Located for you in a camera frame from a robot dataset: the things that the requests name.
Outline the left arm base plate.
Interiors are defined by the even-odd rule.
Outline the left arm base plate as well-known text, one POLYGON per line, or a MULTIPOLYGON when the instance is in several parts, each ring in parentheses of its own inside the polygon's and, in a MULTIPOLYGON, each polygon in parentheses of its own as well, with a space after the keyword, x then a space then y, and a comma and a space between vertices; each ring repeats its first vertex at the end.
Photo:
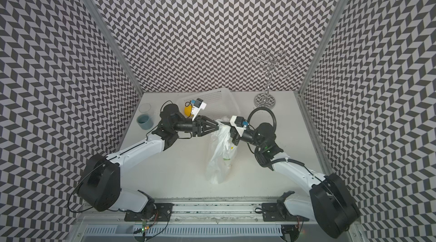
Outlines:
POLYGON ((167 222, 173 213, 173 203, 147 203, 141 212, 127 212, 125 222, 167 222))

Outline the lemon print plastic bag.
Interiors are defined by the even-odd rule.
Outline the lemon print plastic bag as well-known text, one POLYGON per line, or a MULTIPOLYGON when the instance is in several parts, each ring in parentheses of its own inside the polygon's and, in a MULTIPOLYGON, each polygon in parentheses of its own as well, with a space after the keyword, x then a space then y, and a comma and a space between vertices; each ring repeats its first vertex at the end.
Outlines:
POLYGON ((217 119, 219 129, 211 134, 206 166, 206 180, 211 184, 223 183, 230 173, 237 155, 237 146, 232 143, 228 117, 217 119))

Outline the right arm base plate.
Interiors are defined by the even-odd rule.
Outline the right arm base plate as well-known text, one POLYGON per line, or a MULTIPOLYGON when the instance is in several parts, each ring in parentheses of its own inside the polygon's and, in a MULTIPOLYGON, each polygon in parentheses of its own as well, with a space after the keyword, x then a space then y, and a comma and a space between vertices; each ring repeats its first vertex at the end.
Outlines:
POLYGON ((308 222, 308 218, 292 215, 285 207, 286 198, 294 194, 294 191, 288 191, 283 193, 276 202, 262 203, 260 208, 255 208, 255 213, 261 214, 264 222, 308 222))

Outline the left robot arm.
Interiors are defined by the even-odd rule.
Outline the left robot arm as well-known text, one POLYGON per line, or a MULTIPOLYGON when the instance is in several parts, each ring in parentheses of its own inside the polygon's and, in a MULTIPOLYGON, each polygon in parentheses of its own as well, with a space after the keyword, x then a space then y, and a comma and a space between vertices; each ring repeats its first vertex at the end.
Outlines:
POLYGON ((145 139, 107 156, 92 156, 73 192, 97 211, 144 212, 152 197, 141 190, 123 188, 121 177, 145 159, 170 148, 180 132, 201 137, 219 128, 213 119, 199 115, 207 106, 203 100, 196 99, 191 104, 189 117, 185 117, 176 104, 164 106, 160 122, 145 139))

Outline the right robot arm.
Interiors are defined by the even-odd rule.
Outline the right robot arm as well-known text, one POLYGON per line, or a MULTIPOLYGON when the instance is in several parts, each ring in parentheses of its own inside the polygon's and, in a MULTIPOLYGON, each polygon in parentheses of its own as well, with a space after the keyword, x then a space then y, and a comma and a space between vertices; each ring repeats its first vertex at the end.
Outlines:
POLYGON ((232 124, 230 137, 234 144, 240 141, 255 146, 254 157, 263 168, 276 171, 298 184, 305 196, 285 193, 278 201, 284 217, 300 216, 314 220, 330 237, 336 239, 361 216, 361 212, 345 182, 339 175, 326 175, 292 159, 275 142, 274 127, 262 123, 251 129, 247 123, 240 127, 232 124))

